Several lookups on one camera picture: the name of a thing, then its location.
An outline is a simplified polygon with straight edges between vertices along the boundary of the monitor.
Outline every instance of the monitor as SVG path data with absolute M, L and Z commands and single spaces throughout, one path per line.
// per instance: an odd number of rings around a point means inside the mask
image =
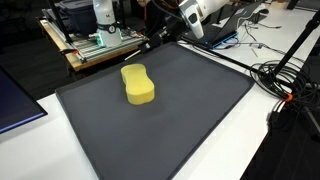
M 0 134 L 47 112 L 0 65 Z

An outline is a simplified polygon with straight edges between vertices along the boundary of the desk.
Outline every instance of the desk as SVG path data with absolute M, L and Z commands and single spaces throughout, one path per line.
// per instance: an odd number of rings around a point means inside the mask
M 273 21 L 267 18 L 261 23 L 268 22 L 270 25 L 281 23 L 284 26 L 282 30 L 287 32 L 282 36 L 281 31 L 273 30 L 271 36 L 271 30 L 261 28 L 261 31 L 253 31 L 252 34 L 267 45 L 284 51 L 302 32 L 306 21 L 313 16 L 312 12 L 300 10 L 270 11 L 270 18 Z M 319 34 L 320 29 L 317 29 L 296 55 L 305 59 Z M 262 61 L 257 59 L 245 45 L 221 53 L 248 65 Z M 248 73 L 224 60 L 208 57 L 240 72 Z M 278 99 L 255 85 L 211 133 L 174 179 L 239 179 L 268 132 L 267 116 L 277 101 Z M 50 95 L 41 99 L 39 103 L 48 111 L 48 116 L 0 136 L 1 177 L 9 180 L 97 179 L 56 96 Z
M 40 24 L 42 30 L 46 34 L 48 34 L 50 39 L 52 39 L 52 41 L 56 44 L 59 51 L 64 50 L 64 49 L 70 49 L 68 44 L 66 42 L 64 42 L 64 40 L 59 36 L 59 34 L 57 33 L 57 30 L 55 30 L 55 28 L 53 27 L 54 25 L 50 25 L 47 20 L 40 20 L 39 24 Z M 99 64 L 101 62 L 110 60 L 110 59 L 115 58 L 117 56 L 120 56 L 122 54 L 132 52 L 132 51 L 138 49 L 138 45 L 140 43 L 142 43 L 142 39 L 136 40 L 132 44 L 126 45 L 125 47 L 123 47 L 123 44 L 121 44 L 121 45 L 119 45 L 119 48 L 117 48 L 117 50 L 114 50 L 111 53 L 108 53 L 107 55 L 101 56 L 95 60 L 87 61 L 84 63 L 81 63 L 81 60 L 79 59 L 79 57 L 77 57 L 76 55 L 74 55 L 72 53 L 66 54 L 65 59 L 67 60 L 67 63 L 72 67 L 72 69 L 74 71 L 80 71 L 82 69 L 85 69 L 85 68 L 91 67 L 93 65 Z

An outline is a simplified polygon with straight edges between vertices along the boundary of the robotic arm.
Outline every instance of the robotic arm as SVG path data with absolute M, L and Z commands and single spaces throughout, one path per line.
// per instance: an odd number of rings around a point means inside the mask
M 190 29 L 197 38 L 203 37 L 201 22 L 210 14 L 218 11 L 229 0 L 184 0 L 179 4 L 179 11 L 182 20 L 169 17 L 167 26 L 155 33 L 147 43 L 139 46 L 142 54 L 160 46 L 162 41 L 175 31 Z
M 184 0 L 179 9 L 187 26 L 199 39 L 203 36 L 201 21 L 228 2 L 229 0 Z

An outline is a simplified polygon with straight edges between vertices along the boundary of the sponge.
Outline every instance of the sponge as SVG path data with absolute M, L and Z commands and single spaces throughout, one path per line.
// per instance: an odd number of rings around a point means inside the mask
M 121 74 L 131 104 L 140 105 L 154 99 L 154 84 L 147 76 L 144 65 L 127 65 L 121 69 Z

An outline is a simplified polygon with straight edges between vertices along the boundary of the laptop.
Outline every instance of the laptop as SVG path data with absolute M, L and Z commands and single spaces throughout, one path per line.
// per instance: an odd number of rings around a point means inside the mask
M 0 65 L 0 134 L 47 112 Z
M 200 47 L 203 46 L 204 48 L 214 49 L 221 45 L 221 43 L 236 37 L 238 35 L 237 26 L 241 26 L 246 18 L 249 19 L 261 3 L 262 0 L 244 6 L 238 6 L 222 28 L 211 24 L 203 26 L 204 36 L 200 39 L 197 39 L 192 31 L 188 31 L 181 36 L 181 40 L 200 45 Z

